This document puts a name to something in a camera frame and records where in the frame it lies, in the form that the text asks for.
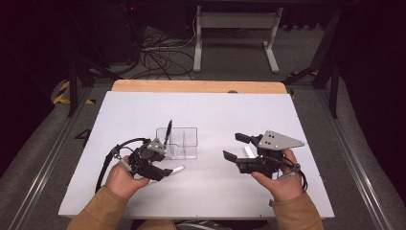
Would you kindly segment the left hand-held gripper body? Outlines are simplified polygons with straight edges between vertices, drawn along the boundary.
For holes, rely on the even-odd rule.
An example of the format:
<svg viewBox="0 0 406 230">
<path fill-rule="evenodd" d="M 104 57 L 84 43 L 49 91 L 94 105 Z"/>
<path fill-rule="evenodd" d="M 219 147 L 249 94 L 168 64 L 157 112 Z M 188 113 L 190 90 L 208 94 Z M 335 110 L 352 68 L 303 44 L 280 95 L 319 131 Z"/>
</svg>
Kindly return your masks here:
<svg viewBox="0 0 406 230">
<path fill-rule="evenodd" d="M 153 172 L 162 170 L 153 165 L 152 157 L 154 152 L 164 152 L 164 145 L 158 138 L 153 140 L 146 140 L 144 143 L 137 149 L 135 149 L 129 156 L 129 165 L 130 165 L 130 173 L 132 175 L 138 174 L 140 176 L 146 177 Z"/>
</svg>

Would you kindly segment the black retractable pen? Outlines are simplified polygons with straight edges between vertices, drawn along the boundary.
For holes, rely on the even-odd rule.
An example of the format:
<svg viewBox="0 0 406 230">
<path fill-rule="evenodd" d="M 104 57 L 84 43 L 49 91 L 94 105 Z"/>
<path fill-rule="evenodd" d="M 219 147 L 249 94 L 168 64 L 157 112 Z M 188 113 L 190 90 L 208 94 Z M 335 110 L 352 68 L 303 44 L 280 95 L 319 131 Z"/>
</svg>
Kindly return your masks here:
<svg viewBox="0 0 406 230">
<path fill-rule="evenodd" d="M 172 128 L 172 120 L 169 120 L 167 130 L 166 130 L 166 135 L 165 135 L 164 150 L 167 149 L 168 140 L 169 140 L 170 133 L 171 133 L 171 128 Z"/>
</svg>

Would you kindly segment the white metal stand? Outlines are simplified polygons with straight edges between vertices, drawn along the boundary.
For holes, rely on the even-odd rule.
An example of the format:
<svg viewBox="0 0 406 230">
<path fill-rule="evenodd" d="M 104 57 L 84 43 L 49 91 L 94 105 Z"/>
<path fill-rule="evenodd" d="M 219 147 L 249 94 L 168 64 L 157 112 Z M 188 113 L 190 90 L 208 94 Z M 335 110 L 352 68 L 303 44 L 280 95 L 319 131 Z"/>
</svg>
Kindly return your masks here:
<svg viewBox="0 0 406 230">
<path fill-rule="evenodd" d="M 266 29 L 270 31 L 270 37 L 262 42 L 262 46 L 271 71 L 279 73 L 280 68 L 273 52 L 273 44 L 282 12 L 283 8 L 277 8 L 275 12 L 209 12 L 202 11 L 202 7 L 198 6 L 194 22 L 195 48 L 192 70 L 194 72 L 201 70 L 203 29 Z"/>
</svg>

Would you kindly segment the metal floor rail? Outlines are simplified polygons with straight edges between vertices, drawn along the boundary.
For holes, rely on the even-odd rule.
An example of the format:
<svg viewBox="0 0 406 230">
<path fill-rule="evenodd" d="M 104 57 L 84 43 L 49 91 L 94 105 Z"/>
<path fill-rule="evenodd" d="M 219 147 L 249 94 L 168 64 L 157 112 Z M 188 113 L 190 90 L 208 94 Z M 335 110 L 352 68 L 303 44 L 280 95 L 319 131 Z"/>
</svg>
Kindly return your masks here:
<svg viewBox="0 0 406 230">
<path fill-rule="evenodd" d="M 366 204 L 375 228 L 377 230 L 394 230 L 394 227 L 385 214 L 383 207 L 381 206 L 381 203 L 376 195 L 376 192 L 372 187 L 372 183 L 367 177 L 359 161 L 359 158 L 346 139 L 340 122 L 333 117 L 332 113 L 329 110 L 329 103 L 326 93 L 323 90 L 316 89 L 315 94 L 325 113 L 327 114 L 329 123 L 332 125 L 334 134 L 342 149 L 343 157 L 355 181 L 356 187 L 360 195 L 362 196 L 364 203 Z"/>
<path fill-rule="evenodd" d="M 56 165 L 56 161 L 61 155 L 61 152 L 81 109 L 92 91 L 91 87 L 84 87 L 79 94 L 79 104 L 71 117 L 66 117 L 61 131 L 59 132 L 56 141 L 54 142 L 50 152 L 47 154 L 44 163 L 41 165 L 39 172 L 36 174 L 34 181 L 31 184 L 30 190 L 25 195 L 18 211 L 16 212 L 8 230 L 23 230 L 27 219 L 33 211 L 34 206 L 40 198 L 40 195 L 45 188 L 49 177 Z"/>
</svg>

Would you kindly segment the clear plastic pen holder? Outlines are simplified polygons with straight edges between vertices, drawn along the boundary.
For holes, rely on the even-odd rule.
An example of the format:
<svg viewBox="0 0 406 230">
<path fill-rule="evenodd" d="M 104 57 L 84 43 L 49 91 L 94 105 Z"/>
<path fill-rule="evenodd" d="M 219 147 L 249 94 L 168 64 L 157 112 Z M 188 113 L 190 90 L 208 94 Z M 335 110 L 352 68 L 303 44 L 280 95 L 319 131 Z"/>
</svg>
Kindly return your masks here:
<svg viewBox="0 0 406 230">
<path fill-rule="evenodd" d="M 156 136 L 166 142 L 167 129 L 159 127 Z M 195 159 L 197 157 L 198 137 L 196 127 L 173 127 L 167 139 L 166 157 L 174 160 Z"/>
</svg>

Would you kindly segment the person's right hand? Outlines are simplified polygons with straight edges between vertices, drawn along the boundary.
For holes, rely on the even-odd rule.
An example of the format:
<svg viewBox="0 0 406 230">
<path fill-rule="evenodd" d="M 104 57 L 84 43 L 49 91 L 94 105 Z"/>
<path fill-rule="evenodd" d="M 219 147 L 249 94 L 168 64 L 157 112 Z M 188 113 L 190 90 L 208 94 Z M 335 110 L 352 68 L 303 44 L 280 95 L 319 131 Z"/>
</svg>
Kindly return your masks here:
<svg viewBox="0 0 406 230">
<path fill-rule="evenodd" d="M 258 183 L 268 190 L 277 202 L 291 200 L 301 196 L 305 191 L 302 187 L 302 178 L 299 174 L 292 173 L 286 166 L 282 167 L 283 178 L 271 179 L 260 172 L 252 172 L 251 175 Z"/>
</svg>

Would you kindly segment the person's shoe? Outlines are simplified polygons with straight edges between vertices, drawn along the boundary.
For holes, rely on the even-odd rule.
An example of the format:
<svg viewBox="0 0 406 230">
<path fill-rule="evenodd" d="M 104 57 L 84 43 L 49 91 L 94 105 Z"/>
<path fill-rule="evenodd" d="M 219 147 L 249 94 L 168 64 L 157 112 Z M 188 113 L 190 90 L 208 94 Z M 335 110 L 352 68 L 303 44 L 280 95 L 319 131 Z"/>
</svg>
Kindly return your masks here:
<svg viewBox="0 0 406 230">
<path fill-rule="evenodd" d="M 175 224 L 176 230 L 232 230 L 210 220 L 184 220 Z"/>
</svg>

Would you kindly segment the white table sheet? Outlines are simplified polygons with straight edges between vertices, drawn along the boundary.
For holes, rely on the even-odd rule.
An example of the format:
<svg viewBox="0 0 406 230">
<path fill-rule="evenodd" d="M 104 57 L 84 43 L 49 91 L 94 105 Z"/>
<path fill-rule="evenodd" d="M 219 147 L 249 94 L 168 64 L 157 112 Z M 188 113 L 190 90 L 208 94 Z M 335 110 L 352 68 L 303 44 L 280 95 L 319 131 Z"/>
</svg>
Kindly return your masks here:
<svg viewBox="0 0 406 230">
<path fill-rule="evenodd" d="M 304 140 L 305 133 L 287 94 L 137 93 L 106 94 L 91 135 L 63 198 L 59 214 L 77 215 L 95 193 L 104 157 L 116 145 L 152 138 L 167 125 L 197 130 L 194 159 L 160 162 L 178 168 L 132 197 L 124 212 L 131 219 L 269 219 L 271 195 L 249 174 L 224 159 L 244 153 L 236 133 L 273 130 Z"/>
</svg>

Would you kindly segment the yellow black floor tape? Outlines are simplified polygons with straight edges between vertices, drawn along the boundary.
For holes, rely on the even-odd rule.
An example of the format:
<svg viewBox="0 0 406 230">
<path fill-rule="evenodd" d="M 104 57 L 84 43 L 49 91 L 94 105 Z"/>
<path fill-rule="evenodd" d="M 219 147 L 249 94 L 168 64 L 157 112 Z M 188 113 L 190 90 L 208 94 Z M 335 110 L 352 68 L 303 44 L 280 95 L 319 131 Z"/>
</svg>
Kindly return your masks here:
<svg viewBox="0 0 406 230">
<path fill-rule="evenodd" d="M 65 80 L 65 82 L 60 86 L 59 91 L 57 92 L 53 103 L 54 104 L 69 104 L 70 100 L 64 98 L 64 93 L 67 91 L 68 87 L 70 85 L 69 80 Z"/>
</svg>

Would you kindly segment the person's left hand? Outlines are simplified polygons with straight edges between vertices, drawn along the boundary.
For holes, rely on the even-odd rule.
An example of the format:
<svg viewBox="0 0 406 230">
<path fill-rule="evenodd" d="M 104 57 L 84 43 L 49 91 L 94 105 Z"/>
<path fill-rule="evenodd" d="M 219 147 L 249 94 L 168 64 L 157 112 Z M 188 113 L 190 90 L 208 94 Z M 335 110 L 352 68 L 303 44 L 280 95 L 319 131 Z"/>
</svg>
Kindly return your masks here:
<svg viewBox="0 0 406 230">
<path fill-rule="evenodd" d="M 148 178 L 141 177 L 136 179 L 123 163 L 117 163 L 110 170 L 105 182 L 105 187 L 116 196 L 129 200 L 148 183 Z"/>
</svg>

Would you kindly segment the black metal stand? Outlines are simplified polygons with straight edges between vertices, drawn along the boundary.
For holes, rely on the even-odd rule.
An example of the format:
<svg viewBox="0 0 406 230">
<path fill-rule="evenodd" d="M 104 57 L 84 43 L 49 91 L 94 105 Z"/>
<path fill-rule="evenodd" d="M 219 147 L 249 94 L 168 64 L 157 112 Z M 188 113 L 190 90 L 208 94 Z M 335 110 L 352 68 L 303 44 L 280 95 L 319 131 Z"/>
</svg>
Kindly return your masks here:
<svg viewBox="0 0 406 230">
<path fill-rule="evenodd" d="M 60 46 L 68 60 L 68 117 L 71 118 L 80 105 L 78 81 L 85 88 L 92 87 L 95 83 L 91 69 L 113 81 L 121 80 L 122 77 L 109 70 L 110 65 L 102 52 L 101 42 L 96 37 L 95 26 L 86 5 L 68 1 L 61 8 L 65 25 L 60 33 Z"/>
<path fill-rule="evenodd" d="M 283 84 L 289 85 L 307 75 L 312 74 L 315 71 L 318 71 L 315 79 L 312 82 L 312 86 L 314 89 L 323 89 L 327 85 L 327 83 L 330 82 L 328 109 L 334 119 L 338 118 L 337 95 L 339 74 L 337 56 L 334 55 L 331 44 L 333 42 L 334 34 L 339 22 L 341 12 L 342 11 L 339 9 L 333 11 L 333 15 L 329 20 L 327 27 L 325 28 L 325 33 L 321 39 L 321 42 L 316 50 L 312 61 L 310 62 L 310 65 L 303 71 L 297 74 L 292 74 L 286 80 L 282 81 Z"/>
</svg>

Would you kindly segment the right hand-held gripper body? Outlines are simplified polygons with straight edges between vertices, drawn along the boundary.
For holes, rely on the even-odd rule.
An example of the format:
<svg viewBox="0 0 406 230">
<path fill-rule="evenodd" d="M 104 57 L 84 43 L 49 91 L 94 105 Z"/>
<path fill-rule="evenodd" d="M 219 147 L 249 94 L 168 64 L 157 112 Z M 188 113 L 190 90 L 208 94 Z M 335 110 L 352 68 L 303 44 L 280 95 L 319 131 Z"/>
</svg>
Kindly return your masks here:
<svg viewBox="0 0 406 230">
<path fill-rule="evenodd" d="M 240 173 L 258 172 L 266 176 L 277 173 L 281 166 L 286 166 L 294 173 L 301 170 L 297 163 L 289 161 L 282 153 L 283 150 L 303 147 L 303 141 L 285 136 L 272 130 L 266 130 L 258 136 L 250 136 L 251 142 L 257 149 L 255 158 L 238 158 L 235 164 Z"/>
</svg>

